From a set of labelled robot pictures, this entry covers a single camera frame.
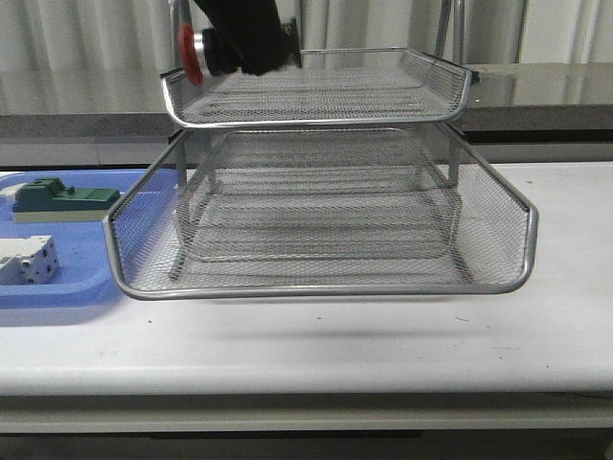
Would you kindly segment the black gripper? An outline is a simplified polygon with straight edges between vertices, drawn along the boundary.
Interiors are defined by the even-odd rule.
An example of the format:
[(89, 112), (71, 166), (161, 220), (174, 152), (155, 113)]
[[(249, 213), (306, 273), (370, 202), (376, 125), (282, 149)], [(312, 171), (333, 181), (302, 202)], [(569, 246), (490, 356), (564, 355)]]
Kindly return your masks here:
[(298, 26), (283, 23), (274, 0), (198, 1), (212, 28), (203, 33), (204, 57), (217, 76), (261, 76), (298, 61)]

